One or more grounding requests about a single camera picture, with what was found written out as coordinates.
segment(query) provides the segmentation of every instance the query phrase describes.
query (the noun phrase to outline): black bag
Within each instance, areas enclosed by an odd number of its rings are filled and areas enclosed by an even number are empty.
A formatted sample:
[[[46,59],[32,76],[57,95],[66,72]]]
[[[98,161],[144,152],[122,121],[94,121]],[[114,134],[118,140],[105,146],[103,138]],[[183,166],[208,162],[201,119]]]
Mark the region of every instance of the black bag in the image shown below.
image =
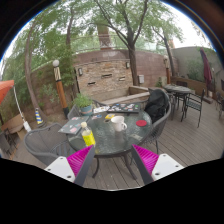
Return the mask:
[[[164,116],[168,104],[169,97],[161,89],[156,89],[150,93],[145,112],[151,117],[152,123]]]

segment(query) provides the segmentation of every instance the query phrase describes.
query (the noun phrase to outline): table leg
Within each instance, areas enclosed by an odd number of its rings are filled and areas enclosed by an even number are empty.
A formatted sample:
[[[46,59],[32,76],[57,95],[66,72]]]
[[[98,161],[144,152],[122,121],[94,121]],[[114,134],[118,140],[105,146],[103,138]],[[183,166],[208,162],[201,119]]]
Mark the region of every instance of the table leg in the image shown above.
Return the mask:
[[[132,171],[132,169],[131,169],[131,167],[130,167],[130,165],[129,165],[129,163],[128,163],[128,156],[127,156],[127,153],[124,154],[124,161],[125,161],[125,164],[126,164],[128,170],[129,170],[130,174],[132,175],[133,179],[136,180],[137,177],[135,176],[134,172]]]
[[[97,161],[97,167],[96,167],[96,171],[95,173],[93,174],[93,178],[95,178],[96,174],[98,173],[98,170],[99,170],[99,167],[100,167],[100,162],[99,162],[99,158],[96,158],[96,161]]]

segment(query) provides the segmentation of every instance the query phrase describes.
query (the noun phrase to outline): tree trunk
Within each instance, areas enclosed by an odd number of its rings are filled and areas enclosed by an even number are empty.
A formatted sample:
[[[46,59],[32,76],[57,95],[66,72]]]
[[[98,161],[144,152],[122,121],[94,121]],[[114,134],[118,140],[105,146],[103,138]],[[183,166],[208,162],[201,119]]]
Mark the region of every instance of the tree trunk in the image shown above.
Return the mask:
[[[26,83],[27,87],[30,93],[30,98],[33,104],[34,109],[38,108],[41,118],[44,121],[47,121],[47,116],[44,114],[44,112],[40,109],[36,96],[33,91],[32,82],[31,82],[31,60],[32,60],[32,52],[30,52],[30,38],[32,31],[34,27],[36,26],[35,22],[33,23],[32,27],[30,28],[27,41],[26,41],[26,47],[25,47],[25,77],[26,77]]]
[[[73,8],[71,8],[70,11],[71,11],[71,18],[70,18],[68,28],[67,28],[66,45],[71,52],[71,28],[72,28],[72,23],[73,23],[73,20],[74,20],[75,12],[74,12]],[[70,60],[71,60],[71,64],[72,64],[72,67],[73,67],[72,52],[71,52]],[[77,80],[76,80],[76,77],[75,77],[76,74],[74,72],[74,67],[73,67],[72,75],[74,76],[74,84],[72,86],[72,91],[73,91],[74,97],[76,98],[76,94],[79,93],[79,88],[78,88],[78,83],[77,83]]]
[[[136,55],[135,55],[135,46],[129,44],[129,58],[130,58],[130,66],[132,72],[133,85],[139,86],[138,76],[137,76],[137,67],[136,67]]]
[[[169,60],[170,60],[170,67],[171,67],[172,76],[176,76],[175,70],[174,70],[174,65],[173,65],[173,58],[172,58],[172,55],[171,55],[171,52],[170,52],[170,47],[168,45],[166,37],[164,37],[164,43],[165,43],[166,50],[167,50],[167,53],[168,53],[168,56],[169,56]]]

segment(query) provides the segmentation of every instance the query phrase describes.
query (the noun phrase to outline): yellow bottle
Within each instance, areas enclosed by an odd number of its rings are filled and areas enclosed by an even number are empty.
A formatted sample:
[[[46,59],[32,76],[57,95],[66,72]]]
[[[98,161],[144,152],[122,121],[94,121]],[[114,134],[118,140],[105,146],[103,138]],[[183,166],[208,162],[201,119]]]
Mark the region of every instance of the yellow bottle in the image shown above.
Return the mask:
[[[94,136],[93,136],[93,132],[91,130],[90,127],[87,126],[86,122],[82,122],[81,123],[81,127],[82,127],[82,137],[86,143],[86,146],[90,146],[90,145],[96,145]]]

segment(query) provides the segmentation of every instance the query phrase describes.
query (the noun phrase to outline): table top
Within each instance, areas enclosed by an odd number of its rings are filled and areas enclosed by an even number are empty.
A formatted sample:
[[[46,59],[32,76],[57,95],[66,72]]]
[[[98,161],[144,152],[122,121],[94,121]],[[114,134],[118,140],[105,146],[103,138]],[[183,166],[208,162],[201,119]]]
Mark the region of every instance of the table top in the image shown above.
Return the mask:
[[[124,116],[124,123],[127,124],[127,129],[121,132],[114,131],[111,121],[105,122],[107,112],[100,113],[101,118],[92,119],[87,122],[92,129],[93,136],[96,141],[95,156],[98,157],[112,157],[113,155],[122,154],[131,150],[132,144],[139,144],[152,129],[152,121],[150,116],[140,111],[138,114],[116,114],[116,116]],[[145,120],[146,126],[139,127],[136,121]],[[76,150],[86,147],[82,138],[81,131],[76,135],[68,135],[70,145]]]
[[[163,87],[167,91],[177,92],[177,93],[191,93],[191,89],[184,87],[184,86],[177,86],[177,85],[166,85]]]

